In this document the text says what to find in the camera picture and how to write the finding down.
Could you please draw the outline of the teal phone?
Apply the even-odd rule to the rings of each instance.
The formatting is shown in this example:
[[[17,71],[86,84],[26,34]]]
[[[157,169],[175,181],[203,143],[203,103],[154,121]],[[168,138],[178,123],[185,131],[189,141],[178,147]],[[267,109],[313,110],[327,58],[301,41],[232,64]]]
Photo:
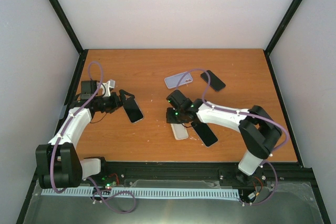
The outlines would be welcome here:
[[[131,123],[136,123],[144,118],[144,115],[134,98],[128,98],[123,104],[123,108]]]

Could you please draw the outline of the beige phone case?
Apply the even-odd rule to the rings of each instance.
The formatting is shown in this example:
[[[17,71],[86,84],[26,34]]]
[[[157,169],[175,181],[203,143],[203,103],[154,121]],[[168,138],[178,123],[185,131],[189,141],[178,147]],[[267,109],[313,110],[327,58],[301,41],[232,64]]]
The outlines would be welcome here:
[[[183,124],[171,124],[171,128],[176,140],[185,140],[189,137],[187,129]]]

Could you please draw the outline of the white-edged black phone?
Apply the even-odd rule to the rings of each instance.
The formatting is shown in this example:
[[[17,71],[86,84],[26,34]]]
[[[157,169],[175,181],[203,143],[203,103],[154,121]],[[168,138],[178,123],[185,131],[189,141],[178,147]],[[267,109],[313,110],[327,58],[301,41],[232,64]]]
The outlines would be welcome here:
[[[192,122],[191,126],[206,147],[210,147],[218,142],[218,138],[207,124]]]

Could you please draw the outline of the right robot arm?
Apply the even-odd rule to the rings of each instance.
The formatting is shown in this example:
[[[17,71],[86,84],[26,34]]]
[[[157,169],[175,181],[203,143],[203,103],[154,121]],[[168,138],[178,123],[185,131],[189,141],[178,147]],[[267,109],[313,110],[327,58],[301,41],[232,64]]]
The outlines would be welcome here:
[[[238,169],[247,176],[251,176],[272,154],[285,133],[285,129],[257,105],[251,109],[233,109],[204,99],[191,101],[179,90],[173,91],[166,100],[171,105],[166,110],[167,123],[182,126],[190,124],[206,146],[217,142],[209,124],[240,133],[247,151]]]

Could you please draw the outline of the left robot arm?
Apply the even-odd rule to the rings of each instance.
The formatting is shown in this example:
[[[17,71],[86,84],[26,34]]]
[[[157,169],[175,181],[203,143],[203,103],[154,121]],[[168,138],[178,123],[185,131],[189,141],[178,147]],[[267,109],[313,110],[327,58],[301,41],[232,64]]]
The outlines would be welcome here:
[[[105,159],[90,157],[80,160],[76,147],[95,113],[113,113],[134,101],[135,96],[125,90],[114,92],[114,84],[114,80],[81,82],[81,92],[70,104],[63,125],[47,144],[36,148],[41,188],[61,193],[65,188],[78,187],[89,176],[100,184],[108,180],[109,170],[103,166]]]

